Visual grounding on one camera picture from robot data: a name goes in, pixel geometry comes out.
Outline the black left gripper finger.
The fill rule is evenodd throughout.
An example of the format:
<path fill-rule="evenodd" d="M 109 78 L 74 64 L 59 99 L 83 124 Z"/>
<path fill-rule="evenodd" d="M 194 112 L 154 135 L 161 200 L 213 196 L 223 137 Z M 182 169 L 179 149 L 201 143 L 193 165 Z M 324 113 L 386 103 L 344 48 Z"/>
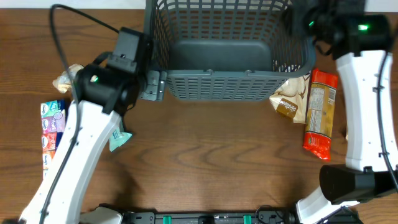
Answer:
<path fill-rule="evenodd" d="M 162 101 L 164 99 L 165 87 L 167 84 L 167 72 L 161 71 L 159 75 L 159 86 L 158 86 L 158 94 L 157 100 Z"/>
<path fill-rule="evenodd" d="M 158 101 L 158 86 L 159 86 L 159 75 L 160 72 L 150 70 L 146 75 L 147 83 L 145 85 L 144 90 L 141 92 L 140 100 L 148 100 L 148 101 Z"/>

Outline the teal flushable wipes packet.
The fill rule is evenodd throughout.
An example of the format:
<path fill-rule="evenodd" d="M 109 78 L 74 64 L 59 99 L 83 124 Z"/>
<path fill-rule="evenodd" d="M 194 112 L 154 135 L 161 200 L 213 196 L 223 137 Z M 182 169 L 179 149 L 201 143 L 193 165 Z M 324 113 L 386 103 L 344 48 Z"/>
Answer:
<path fill-rule="evenodd" d="M 132 138 L 133 134 L 124 130 L 124 124 L 121 121 L 117 128 L 113 131 L 109 138 L 109 150 L 115 151 L 117 148 L 123 146 Z"/>

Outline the grey plastic lattice basket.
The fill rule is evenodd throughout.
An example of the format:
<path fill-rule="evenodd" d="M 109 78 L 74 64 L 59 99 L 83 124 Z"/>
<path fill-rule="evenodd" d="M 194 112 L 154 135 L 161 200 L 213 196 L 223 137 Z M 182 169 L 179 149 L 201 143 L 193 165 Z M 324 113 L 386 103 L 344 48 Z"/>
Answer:
<path fill-rule="evenodd" d="M 315 64 L 309 39 L 288 35 L 292 1 L 147 0 L 155 66 L 181 100 L 262 101 Z"/>

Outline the orange gold biscuit packet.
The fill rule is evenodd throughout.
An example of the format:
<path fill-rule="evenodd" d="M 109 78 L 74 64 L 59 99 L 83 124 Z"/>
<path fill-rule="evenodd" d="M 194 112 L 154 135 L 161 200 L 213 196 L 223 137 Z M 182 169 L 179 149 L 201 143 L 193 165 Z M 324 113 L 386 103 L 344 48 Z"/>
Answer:
<path fill-rule="evenodd" d="M 338 76 L 314 69 L 310 85 L 303 148 L 329 161 Z"/>

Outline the Kleenex tissue multipack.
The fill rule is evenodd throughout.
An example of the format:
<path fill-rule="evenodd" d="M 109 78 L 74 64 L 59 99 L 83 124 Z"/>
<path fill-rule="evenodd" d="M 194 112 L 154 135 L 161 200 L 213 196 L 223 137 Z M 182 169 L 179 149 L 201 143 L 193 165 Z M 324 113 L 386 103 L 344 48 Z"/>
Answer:
<path fill-rule="evenodd" d="M 42 124 L 43 178 L 45 178 L 65 131 L 67 120 L 65 101 L 53 100 L 41 103 L 40 115 Z"/>

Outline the white brown snack bag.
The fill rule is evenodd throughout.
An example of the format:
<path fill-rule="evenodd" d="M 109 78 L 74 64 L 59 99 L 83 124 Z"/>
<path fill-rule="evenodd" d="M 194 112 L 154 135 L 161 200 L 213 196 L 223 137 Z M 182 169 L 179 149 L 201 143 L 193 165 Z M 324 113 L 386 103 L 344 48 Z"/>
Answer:
<path fill-rule="evenodd" d="M 297 78 L 290 78 L 269 97 L 275 111 L 291 119 L 293 123 L 305 124 L 311 71 Z"/>

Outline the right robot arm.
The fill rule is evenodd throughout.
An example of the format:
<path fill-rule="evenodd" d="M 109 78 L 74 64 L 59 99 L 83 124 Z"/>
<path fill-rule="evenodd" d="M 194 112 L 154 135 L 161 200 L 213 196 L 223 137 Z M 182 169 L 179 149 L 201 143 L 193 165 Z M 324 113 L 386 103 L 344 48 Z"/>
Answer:
<path fill-rule="evenodd" d="M 364 1 L 297 1 L 282 15 L 288 34 L 329 45 L 343 86 L 348 127 L 344 164 L 320 169 L 320 185 L 286 223 L 359 223 L 351 207 L 397 192 L 397 142 L 390 77 L 397 29 Z"/>

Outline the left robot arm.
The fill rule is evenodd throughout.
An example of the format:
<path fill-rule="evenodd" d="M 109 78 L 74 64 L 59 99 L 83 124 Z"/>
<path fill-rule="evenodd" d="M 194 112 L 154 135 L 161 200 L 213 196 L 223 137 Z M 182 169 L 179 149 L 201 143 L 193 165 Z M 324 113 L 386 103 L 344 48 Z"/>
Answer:
<path fill-rule="evenodd" d="M 80 100 L 68 112 L 65 132 L 50 170 L 23 210 L 19 223 L 122 223 L 125 213 L 99 206 L 81 213 L 81 205 L 106 142 L 127 111 L 124 100 L 162 100 L 167 74 L 157 68 L 143 73 L 124 59 L 109 58 L 107 67 L 97 62 L 75 76 Z"/>

